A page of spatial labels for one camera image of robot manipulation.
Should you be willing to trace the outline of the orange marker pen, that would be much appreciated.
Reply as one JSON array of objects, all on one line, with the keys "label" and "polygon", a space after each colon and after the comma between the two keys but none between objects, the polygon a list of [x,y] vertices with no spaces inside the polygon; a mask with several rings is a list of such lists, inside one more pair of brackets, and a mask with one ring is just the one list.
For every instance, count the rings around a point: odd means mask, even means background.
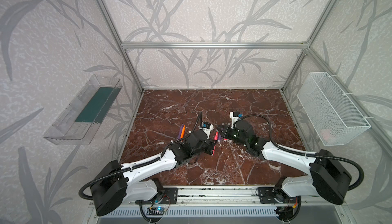
[{"label": "orange marker pen", "polygon": [[185,125],[182,126],[181,135],[179,139],[182,139],[184,137],[184,134],[185,134]]}]

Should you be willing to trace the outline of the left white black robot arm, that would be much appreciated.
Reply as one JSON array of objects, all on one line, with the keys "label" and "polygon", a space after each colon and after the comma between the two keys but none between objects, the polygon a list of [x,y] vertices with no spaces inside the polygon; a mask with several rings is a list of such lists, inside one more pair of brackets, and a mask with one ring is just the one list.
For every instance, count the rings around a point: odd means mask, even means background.
[{"label": "left white black robot arm", "polygon": [[216,143],[201,129],[170,142],[163,152],[146,159],[123,164],[113,160],[83,185],[78,195],[93,201],[97,216],[104,216],[125,202],[150,201],[164,191],[151,176],[186,165],[201,154],[213,155]]}]

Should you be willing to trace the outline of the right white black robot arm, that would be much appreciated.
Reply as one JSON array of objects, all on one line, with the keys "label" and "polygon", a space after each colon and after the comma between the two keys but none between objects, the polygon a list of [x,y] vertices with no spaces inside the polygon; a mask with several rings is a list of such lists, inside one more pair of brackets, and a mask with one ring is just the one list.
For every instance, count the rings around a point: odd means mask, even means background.
[{"label": "right white black robot arm", "polygon": [[275,161],[304,173],[302,177],[286,177],[275,190],[289,197],[320,196],[324,200],[341,205],[348,191],[358,187],[364,180],[362,167],[349,159],[336,157],[327,150],[318,153],[291,149],[255,135],[246,121],[234,126],[217,127],[220,136],[246,147],[253,157]]}]

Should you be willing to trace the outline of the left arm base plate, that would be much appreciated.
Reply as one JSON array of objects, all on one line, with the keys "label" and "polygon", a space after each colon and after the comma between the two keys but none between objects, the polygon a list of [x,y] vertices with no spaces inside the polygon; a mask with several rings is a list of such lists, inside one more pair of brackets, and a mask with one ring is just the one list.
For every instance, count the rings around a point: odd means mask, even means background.
[{"label": "left arm base plate", "polygon": [[178,198],[178,188],[176,187],[165,187],[149,201],[148,204],[176,204]]}]

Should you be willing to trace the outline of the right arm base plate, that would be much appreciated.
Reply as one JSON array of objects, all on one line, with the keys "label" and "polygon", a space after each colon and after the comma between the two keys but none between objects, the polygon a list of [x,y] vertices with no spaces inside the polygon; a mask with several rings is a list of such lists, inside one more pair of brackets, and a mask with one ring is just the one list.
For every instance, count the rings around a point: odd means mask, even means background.
[{"label": "right arm base plate", "polygon": [[280,188],[258,187],[255,191],[262,204],[288,204],[293,205],[297,202],[295,197],[289,197]]}]

